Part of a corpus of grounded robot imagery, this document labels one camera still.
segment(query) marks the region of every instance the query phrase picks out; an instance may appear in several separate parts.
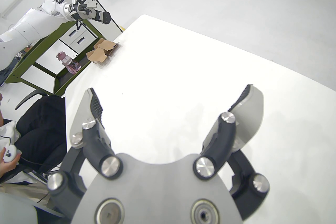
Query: drawer handle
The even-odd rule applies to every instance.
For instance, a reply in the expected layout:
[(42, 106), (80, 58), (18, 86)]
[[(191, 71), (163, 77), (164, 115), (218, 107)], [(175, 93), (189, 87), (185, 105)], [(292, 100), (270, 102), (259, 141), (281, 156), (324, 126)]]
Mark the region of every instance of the drawer handle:
[(74, 30), (71, 34), (69, 34), (69, 37), (73, 37), (77, 33), (77, 30)]
[(79, 39), (79, 41), (77, 42), (77, 44), (81, 44), (84, 40), (85, 40), (85, 37), (82, 37), (81, 39)]

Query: water bottle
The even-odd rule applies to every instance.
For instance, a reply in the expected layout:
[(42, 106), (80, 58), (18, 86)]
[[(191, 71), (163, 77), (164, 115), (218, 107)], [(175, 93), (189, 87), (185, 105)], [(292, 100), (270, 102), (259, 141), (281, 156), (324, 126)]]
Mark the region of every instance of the water bottle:
[(60, 51), (57, 55), (56, 58), (62, 62), (62, 64), (65, 66), (65, 68), (72, 74), (76, 74), (79, 69), (82, 68), (82, 66), (74, 61), (71, 57), (65, 54), (65, 52)]

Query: box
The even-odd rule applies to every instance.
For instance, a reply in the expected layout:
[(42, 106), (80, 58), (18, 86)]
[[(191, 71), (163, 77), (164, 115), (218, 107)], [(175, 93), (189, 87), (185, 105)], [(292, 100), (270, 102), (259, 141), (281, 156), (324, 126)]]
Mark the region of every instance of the box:
[(104, 62), (117, 45), (118, 43), (101, 38), (94, 45), (94, 50), (86, 53), (86, 57), (92, 62)]

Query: game controller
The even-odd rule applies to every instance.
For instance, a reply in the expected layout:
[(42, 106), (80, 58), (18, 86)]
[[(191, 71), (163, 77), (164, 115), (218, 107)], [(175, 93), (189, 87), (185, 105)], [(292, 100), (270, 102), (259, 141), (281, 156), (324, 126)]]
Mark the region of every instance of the game controller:
[(5, 155), (3, 156), (3, 161), (5, 163), (10, 163), (11, 161), (13, 161), (16, 156), (17, 153), (21, 152), (20, 150), (18, 150), (15, 145), (9, 145), (6, 147), (6, 152)]

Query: drawer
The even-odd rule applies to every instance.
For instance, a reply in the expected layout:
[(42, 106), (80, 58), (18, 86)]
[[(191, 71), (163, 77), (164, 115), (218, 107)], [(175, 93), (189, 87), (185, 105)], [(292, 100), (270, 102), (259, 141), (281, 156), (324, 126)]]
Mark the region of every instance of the drawer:
[(79, 30), (77, 30), (76, 25), (74, 25), (60, 38), (60, 40), (64, 44), (70, 46), (70, 44), (79, 38), (84, 32), (87, 32), (87, 29), (84, 26), (81, 26)]
[(96, 37), (86, 30), (81, 34), (80, 37), (78, 37), (75, 41), (73, 41), (69, 46), (79, 54), (82, 51), (84, 51), (84, 49), (95, 40)]

